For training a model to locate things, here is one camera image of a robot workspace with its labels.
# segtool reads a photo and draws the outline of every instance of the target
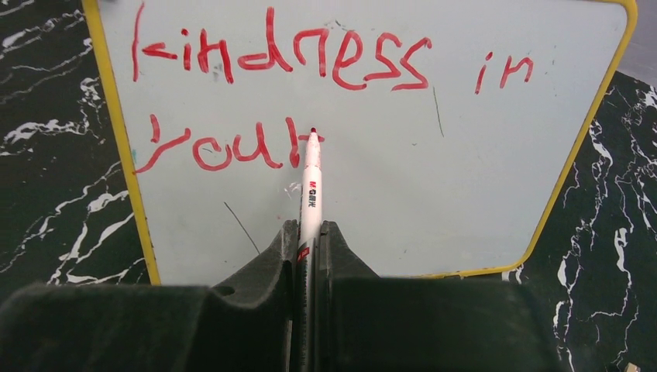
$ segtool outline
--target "yellow whiteboard frame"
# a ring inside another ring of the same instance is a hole
[[[137,181],[137,176],[135,172],[135,164],[132,162],[132,154],[130,151],[130,144],[128,141],[128,132],[126,129],[126,123],[123,120],[123,111],[121,110],[121,102],[119,100],[119,90],[116,87],[116,80],[114,78],[114,71],[112,69],[112,63],[109,58],[109,50],[107,47],[107,40],[105,39],[105,31],[103,30],[102,20],[100,9],[98,7],[98,1],[100,0],[82,0],[82,8],[84,10],[84,15],[87,18],[87,24],[89,28],[89,34],[91,35],[91,40],[94,46],[94,54],[96,57],[96,62],[98,64],[98,72],[100,74],[101,83],[103,91],[105,93],[105,99],[107,100],[107,107],[109,110],[109,118],[112,121],[112,128],[114,130],[114,136],[116,138],[116,145],[119,148],[119,158],[121,159],[121,165],[123,168],[123,174],[126,177],[126,183],[128,185],[128,193],[130,196],[130,203],[132,204],[132,210],[135,213],[135,221],[137,224],[137,231],[139,232],[139,241],[141,242],[144,260],[146,261],[146,269],[148,270],[148,276],[150,278],[151,284],[161,284],[160,273],[157,270],[157,261],[155,253],[153,252],[153,243],[150,239],[150,233],[148,230],[148,224],[146,222],[146,213],[144,212],[142,195],[139,191],[139,182]],[[586,137],[586,133],[589,130],[589,126],[593,121],[593,118],[602,103],[605,93],[607,92],[607,87],[611,83],[611,78],[614,76],[614,73],[618,69],[618,65],[621,62],[621,58],[627,49],[632,34],[635,31],[637,19],[638,19],[638,10],[635,0],[581,0],[581,1],[592,1],[592,2],[611,2],[622,5],[625,8],[626,13],[628,14],[628,24],[625,28],[621,42],[618,44],[616,53],[611,59],[607,73],[604,75],[602,82],[600,83],[600,88],[593,100],[593,104],[589,108],[589,112],[586,114],[582,128],[580,129],[579,134],[573,144],[573,148],[570,150],[570,154],[566,159],[566,163],[561,170],[559,179],[557,180],[555,187],[552,189],[552,195],[548,200],[541,219],[536,226],[534,235],[531,237],[529,246],[525,251],[525,254],[522,255],[521,259],[512,265],[505,267],[489,267],[484,269],[477,270],[463,270],[453,273],[444,273],[444,274],[426,274],[423,277],[439,278],[439,277],[448,277],[458,275],[461,277],[472,276],[472,275],[482,275],[482,274],[495,274],[501,273],[504,271],[514,270],[520,267],[528,258],[531,256],[531,253],[534,251],[534,247],[538,242],[545,223],[548,220],[552,207],[554,206],[557,197],[563,187],[568,172],[570,171],[573,162],[575,161],[575,156],[580,151],[580,147]]]

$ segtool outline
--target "white marker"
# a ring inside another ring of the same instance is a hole
[[[297,250],[294,321],[292,324],[292,366],[295,372],[312,370],[313,323],[315,313],[315,258],[322,227],[322,155],[319,137],[311,129],[306,146],[304,175],[301,182],[299,249]]]

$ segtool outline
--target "black and white marble surface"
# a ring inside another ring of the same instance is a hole
[[[80,2],[0,0],[0,40],[0,301],[147,283]],[[657,91],[616,73],[534,253],[501,275],[535,293],[572,370],[657,370],[655,171]]]

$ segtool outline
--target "black marker line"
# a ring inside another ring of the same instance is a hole
[[[442,132],[442,124],[440,123],[440,112],[438,112],[438,99],[435,97],[435,87],[433,88],[433,102],[435,102],[435,113],[438,115],[438,127],[440,128],[440,134],[442,138],[445,138],[445,133]]]
[[[256,249],[256,252],[258,254],[260,254],[260,251],[258,250],[258,247],[256,246],[256,243],[253,242],[253,239],[251,239],[251,235],[249,235],[249,233],[246,231],[246,229],[244,229],[244,225],[242,225],[242,223],[239,221],[239,219],[237,218],[237,215],[232,211],[232,209],[228,206],[228,203],[226,203],[225,201],[224,201],[224,205],[232,213],[232,216],[235,217],[235,219],[237,220],[237,223],[239,223],[239,227],[241,227],[242,230],[244,230],[244,233],[246,234],[246,237],[248,237],[249,240],[251,240],[251,243],[253,244],[253,247]]]

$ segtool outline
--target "handwriting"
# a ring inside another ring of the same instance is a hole
[[[150,159],[148,159],[148,162],[146,162],[146,165],[144,165],[143,167],[135,170],[135,173],[142,173],[142,172],[145,172],[145,171],[149,170],[160,159],[160,156],[162,156],[164,151],[173,149],[174,147],[187,142],[190,138],[191,138],[191,130],[189,128],[185,128],[184,134],[182,136],[174,138],[171,141],[169,141],[167,143],[164,143],[161,146],[157,147],[155,149],[155,152],[153,153],[153,155],[151,155]]]
[[[397,48],[401,48],[401,41],[399,41],[399,38],[391,33],[382,33],[377,39],[377,49],[374,52],[375,58],[382,64],[385,64],[390,71],[376,72],[373,74],[365,75],[363,78],[364,81],[370,81],[374,79],[394,79],[401,76],[399,69],[396,68],[389,59],[384,57],[384,41],[386,40],[392,41]]]
[[[319,36],[319,41],[317,45],[318,51],[318,64],[319,64],[319,76],[326,76],[326,40],[329,37],[329,29],[306,29],[304,31],[299,31],[297,35],[294,36],[292,40],[292,47],[294,48],[294,55],[299,60],[299,63],[306,65],[306,59],[301,53],[301,39],[305,37]]]
[[[347,51],[347,47],[349,47],[349,42],[351,40],[353,40],[354,43],[356,43],[356,52],[354,53],[353,56],[345,59],[345,53]],[[340,45],[340,51],[338,52],[338,55],[335,57],[335,63],[333,64],[333,81],[335,81],[337,85],[345,89],[349,89],[350,91],[360,91],[367,87],[367,84],[365,83],[363,84],[347,83],[340,77],[340,69],[349,67],[352,64],[358,62],[358,60],[362,55],[363,55],[363,41],[360,39],[360,36],[355,31],[347,31],[345,37],[342,39],[342,45]]]
[[[151,142],[159,143],[160,123],[155,114],[150,114],[150,122],[153,128],[153,136]],[[299,136],[297,135],[297,129],[294,125],[294,120],[292,120],[292,118],[290,117],[285,118],[285,123],[287,126],[287,132],[290,136],[290,143],[291,143],[291,150],[289,156],[290,165],[293,168],[296,168],[299,166],[299,161],[300,161],[298,141],[308,141],[308,135],[299,135]],[[155,152],[153,152],[153,155],[146,163],[146,165],[135,170],[135,173],[136,174],[143,173],[150,170],[151,168],[153,168],[156,162],[160,159],[160,156],[162,156],[162,154],[165,151],[173,149],[176,146],[180,146],[186,143],[190,139],[191,139],[191,129],[185,128],[184,134],[182,136],[172,139],[171,141],[166,142],[163,145],[157,147],[155,149]],[[323,136],[320,136],[319,142],[324,142],[324,141],[325,138]],[[208,150],[210,152],[225,153],[225,159],[219,164],[210,164],[208,161],[204,160],[203,157],[201,156],[201,150],[204,149],[203,147],[204,145],[210,145],[212,150],[214,150],[214,151]],[[283,167],[283,163],[276,162],[271,158],[269,149],[267,148],[267,139],[265,138],[263,124],[261,122],[256,123],[256,149],[250,155],[243,155],[240,149],[241,145],[242,145],[242,136],[239,134],[235,135],[235,137],[233,138],[232,148],[231,145],[229,144],[220,146],[219,143],[217,142],[217,139],[214,137],[202,137],[195,140],[194,143],[192,144],[191,154],[192,154],[192,158],[194,159],[194,162],[202,170],[211,171],[211,172],[216,172],[226,169],[231,164],[233,159],[239,162],[250,162],[256,160],[258,157],[262,157],[265,164],[272,169],[279,169]]]
[[[408,63],[408,59],[411,58],[413,53],[422,47],[427,47],[427,49],[432,48],[431,40],[428,37],[425,37],[424,39],[413,44],[413,46],[408,48],[406,54],[399,60],[399,63],[404,66],[404,68],[406,68],[406,70],[408,70],[408,72],[415,76],[420,82],[412,84],[398,84],[392,88],[393,91],[398,91],[400,89],[426,89],[429,86],[427,78],[420,74],[417,70],[415,70],[415,67]]]
[[[273,39],[273,8],[267,8],[267,17],[265,18],[265,37],[267,38],[267,53],[247,54],[237,59],[237,64],[244,70],[268,70],[274,63],[277,63],[280,68],[286,72],[292,71],[290,66],[280,55],[276,41]],[[248,64],[247,62],[253,60],[263,60],[269,58],[265,63]]]
[[[137,82],[139,78],[139,27],[141,18],[144,11],[144,3],[142,2],[139,6],[134,25],[134,36],[132,40],[132,80]],[[274,8],[268,7],[265,15],[265,35],[264,39],[267,45],[267,50],[260,53],[251,53],[244,54],[237,57],[237,65],[239,68],[242,68],[245,71],[263,71],[271,69],[275,64],[277,64],[283,71],[292,72],[294,68],[290,63],[287,62],[286,58],[280,52],[280,49],[277,45],[275,37],[275,18],[274,18]],[[306,66],[307,61],[304,54],[301,52],[301,44],[304,39],[317,37],[317,55],[318,55],[318,74],[321,78],[326,76],[326,43],[330,37],[330,31],[328,28],[316,28],[316,29],[304,29],[296,33],[292,39],[292,49],[294,51],[294,56],[301,66]],[[188,38],[190,33],[187,29],[183,28],[181,30],[181,35],[185,38]],[[228,84],[233,84],[235,78],[232,73],[232,58],[229,53],[229,45],[224,39],[215,39],[215,43],[208,42],[208,32],[205,28],[201,28],[200,35],[198,38],[198,52],[196,59],[198,62],[198,69],[204,73],[208,74],[210,72],[210,58],[212,52],[216,51],[217,55],[221,57],[221,62],[223,64],[222,71],[225,75],[225,80]],[[402,78],[400,68],[395,65],[395,63],[390,60],[390,58],[384,55],[384,44],[386,41],[390,41],[394,44],[396,48],[402,48],[403,43],[393,33],[383,32],[381,33],[376,42],[374,48],[374,58],[384,65],[387,71],[374,71],[362,78],[361,81],[347,82],[341,77],[341,71],[353,66],[354,64],[359,63],[363,59],[363,55],[366,52],[365,45],[361,36],[355,30],[348,30],[342,37],[342,43],[340,45],[339,51],[335,56],[335,61],[332,66],[332,80],[341,88],[344,88],[349,91],[362,91],[368,88],[368,83],[375,80],[385,80],[385,79],[400,79]],[[355,47],[353,55],[348,56],[347,50],[349,45]],[[193,46],[193,43],[184,43],[182,50],[182,67],[185,71],[194,70],[192,66],[191,56],[193,49],[196,46]],[[404,91],[411,89],[427,89],[429,86],[427,77],[420,72],[420,70],[411,64],[410,59],[417,53],[427,53],[421,52],[421,50],[430,50],[432,48],[432,41],[428,37],[423,37],[416,43],[413,43],[408,50],[405,52],[404,56],[399,60],[399,66],[402,66],[410,75],[412,75],[417,81],[416,82],[404,82],[396,84],[392,87],[391,91]],[[178,60],[179,53],[175,53],[167,49],[167,44],[164,41],[158,41],[155,43],[150,43],[141,48],[141,53],[148,57],[160,58],[162,60],[176,61]],[[493,58],[493,52],[489,52],[486,55],[486,62],[490,61]],[[512,74],[515,74],[527,67],[525,73],[525,82],[529,82],[531,79],[532,72],[534,70],[534,61],[529,57],[522,58],[517,64],[513,65],[513,57],[509,55],[507,57],[507,64],[504,68],[504,71],[501,75],[500,80],[500,89],[504,89],[507,85],[507,80]],[[476,84],[474,89],[474,94],[479,95],[481,93],[482,84],[487,74],[487,64],[484,64],[480,70],[479,74],[476,77]],[[440,88],[440,84],[434,83],[434,86]]]
[[[490,60],[490,58],[493,58],[493,52],[489,52],[486,55],[486,60]],[[483,74],[486,73],[486,64],[484,64],[481,67],[481,70],[479,71],[479,77],[476,79],[476,87],[474,88],[474,94],[478,95],[479,92],[481,91],[481,81],[483,80]]]
[[[486,55],[486,61],[489,61],[491,58],[493,58],[493,52],[489,52]],[[516,72],[519,72],[520,69],[523,68],[523,66],[527,66],[527,73],[525,74],[525,83],[528,83],[529,80],[531,79],[531,73],[534,70],[534,61],[531,60],[529,57],[525,57],[518,62],[515,66],[511,66],[511,63],[513,62],[513,57],[509,56],[507,58],[507,64],[504,67],[504,73],[502,74],[502,78],[500,80],[500,89],[504,89],[504,87],[507,85],[507,79],[509,78],[509,75],[515,74]],[[486,73],[486,64],[484,64],[481,67],[481,70],[479,71],[479,77],[476,80],[476,86],[474,88],[474,94],[478,95],[481,91],[481,83],[483,80],[483,76]]]
[[[137,81],[139,76],[139,61],[137,60],[137,47],[139,45],[139,22],[142,18],[144,3],[139,6],[137,10],[137,17],[135,17],[135,30],[132,36],[132,81]]]
[[[507,58],[507,66],[504,68],[504,74],[502,74],[502,80],[500,81],[500,89],[504,88],[504,86],[507,84],[507,79],[509,78],[509,75],[518,72],[523,65],[527,65],[527,74],[525,75],[525,83],[529,82],[529,79],[531,78],[531,72],[534,70],[534,61],[531,60],[529,57],[525,57],[518,62],[517,65],[514,67],[511,67],[511,61],[512,58],[509,56]]]

